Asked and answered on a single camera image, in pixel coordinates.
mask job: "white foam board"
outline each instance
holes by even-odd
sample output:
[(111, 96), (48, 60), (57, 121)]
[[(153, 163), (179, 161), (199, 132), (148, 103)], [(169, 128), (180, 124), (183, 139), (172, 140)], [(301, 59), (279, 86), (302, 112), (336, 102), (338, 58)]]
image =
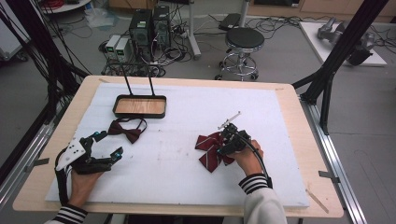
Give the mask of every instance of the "white foam board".
[[(325, 23), (320, 22), (300, 22), (300, 26), (302, 27), (306, 38), (309, 40), (310, 45), (323, 63), (326, 61), (327, 57), (329, 57), (333, 48), (333, 45), (328, 40), (318, 38), (318, 28), (322, 27), (324, 24)], [(338, 25), (339, 23), (334, 24), (332, 26), (332, 30), (334, 31)], [(375, 52), (375, 50), (372, 49), (370, 52), (373, 53), (373, 55), (359, 66), (385, 66), (387, 64), (381, 56)]]
[[(109, 135), (93, 145), (95, 158), (123, 147), (123, 158), (99, 179), (90, 202), (242, 205), (246, 197), (238, 183), (245, 175), (236, 164), (222, 163), (212, 174), (198, 161), (198, 135), (209, 135), (241, 111), (233, 123), (261, 144), (274, 189), (286, 207), (309, 206), (305, 187), (274, 91), (158, 86), (167, 97), (166, 116), (148, 119), (135, 144), (124, 135)], [(150, 94), (149, 86), (133, 85), (134, 94)], [(115, 119), (116, 97), (128, 94), (122, 84), (103, 83), (78, 125), (75, 137), (106, 131)], [(134, 128), (133, 124), (122, 124)], [(59, 201), (56, 180), (47, 201)]]

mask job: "wooden table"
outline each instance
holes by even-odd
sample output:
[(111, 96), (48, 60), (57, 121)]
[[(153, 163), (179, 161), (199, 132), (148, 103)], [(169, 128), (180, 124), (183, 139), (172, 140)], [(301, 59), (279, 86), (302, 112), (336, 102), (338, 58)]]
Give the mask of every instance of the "wooden table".
[[(129, 77), (135, 84), (148, 84), (147, 78)], [(24, 183), (13, 207), (17, 211), (58, 211), (59, 203), (46, 202), (45, 197), (55, 177), (54, 161), (61, 148), (72, 139), (79, 122), (91, 103), (101, 82), (124, 83), (123, 77), (86, 77), (61, 122), (53, 133), (40, 159), (49, 158), (49, 164), (33, 169)], [(320, 177), (318, 171), (327, 171), (318, 145), (309, 127), (294, 88), (289, 84), (233, 82), (196, 79), (155, 78), (156, 85), (227, 87), (274, 90), (279, 101), (290, 141), (299, 163), (310, 206), (287, 208), (287, 217), (341, 217), (344, 214), (332, 181)], [(242, 206), (204, 206), (177, 204), (87, 203), (89, 212), (123, 214), (164, 214), (194, 216), (242, 216)]]

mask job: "box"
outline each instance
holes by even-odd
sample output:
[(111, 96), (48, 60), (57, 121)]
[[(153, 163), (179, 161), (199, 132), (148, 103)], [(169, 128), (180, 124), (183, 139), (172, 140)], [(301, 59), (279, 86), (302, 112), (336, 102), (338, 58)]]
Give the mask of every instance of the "box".
[(157, 3), (158, 0), (109, 0), (109, 6), (112, 8), (131, 10), (137, 8), (154, 9)]

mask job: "red bow tie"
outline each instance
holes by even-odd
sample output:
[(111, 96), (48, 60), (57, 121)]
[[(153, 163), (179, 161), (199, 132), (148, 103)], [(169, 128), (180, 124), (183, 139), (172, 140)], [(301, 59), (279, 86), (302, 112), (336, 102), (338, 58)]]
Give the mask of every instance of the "red bow tie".
[[(144, 132), (147, 128), (147, 123), (144, 119), (140, 120), (139, 125), (137, 126), (137, 128), (135, 129), (123, 129), (120, 125), (120, 122), (127, 122), (131, 119), (116, 119), (113, 120), (110, 124), (110, 127), (108, 128), (107, 133), (110, 135), (117, 135), (117, 134), (121, 134), (124, 133), (126, 135), (126, 137), (128, 138), (128, 140), (133, 144), (135, 141), (137, 141), (137, 139), (139, 139), (139, 136), (142, 132)], [(146, 127), (141, 131), (139, 129), (140, 125), (142, 124), (142, 122), (145, 122)]]
[(218, 149), (223, 145), (223, 137), (221, 133), (212, 133), (209, 136), (199, 135), (195, 149), (206, 151), (199, 161), (201, 164), (212, 173), (224, 161), (225, 165), (233, 163), (234, 159), (228, 156), (222, 156), (218, 153)]

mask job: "robotic hand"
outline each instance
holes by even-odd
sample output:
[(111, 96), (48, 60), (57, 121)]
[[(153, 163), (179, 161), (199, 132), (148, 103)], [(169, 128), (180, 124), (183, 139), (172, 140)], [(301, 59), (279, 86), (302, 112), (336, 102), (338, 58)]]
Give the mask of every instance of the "robotic hand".
[(268, 175), (267, 170), (265, 169), (264, 162), (262, 160), (262, 156), (258, 152), (257, 148), (251, 145), (250, 135), (247, 134), (245, 130), (239, 131), (238, 128), (231, 123), (233, 119), (239, 116), (241, 113), (238, 112), (235, 116), (230, 119), (227, 119), (224, 124), (222, 124), (219, 129), (224, 128), (221, 132), (221, 137), (223, 138), (223, 146), (218, 149), (218, 153), (220, 155), (229, 155), (235, 152), (239, 152), (244, 150), (246, 147), (249, 147), (257, 160), (259, 161), (260, 166), (262, 167), (262, 172), (267, 179), (268, 187), (271, 189), (273, 187), (271, 176)]
[[(332, 32), (332, 25), (335, 23), (335, 17), (329, 19), (329, 21), (322, 27), (318, 28), (318, 38), (327, 39), (333, 45), (335, 45), (341, 38), (341, 35), (346, 30), (349, 22), (341, 22), (334, 32)], [(355, 45), (355, 48), (350, 55), (346, 58), (346, 61), (352, 65), (359, 65), (363, 63), (368, 57), (373, 55), (370, 50), (375, 46), (375, 35), (367, 32), (361, 37), (361, 40)]]
[(107, 136), (106, 131), (94, 133), (79, 141), (73, 139), (69, 146), (64, 148), (55, 161), (55, 174), (58, 180), (59, 198), (61, 204), (68, 203), (67, 197), (67, 172), (69, 166), (79, 175), (89, 175), (111, 170), (111, 166), (122, 158), (122, 147), (110, 154), (110, 158), (96, 159), (91, 156), (93, 142), (99, 142)]

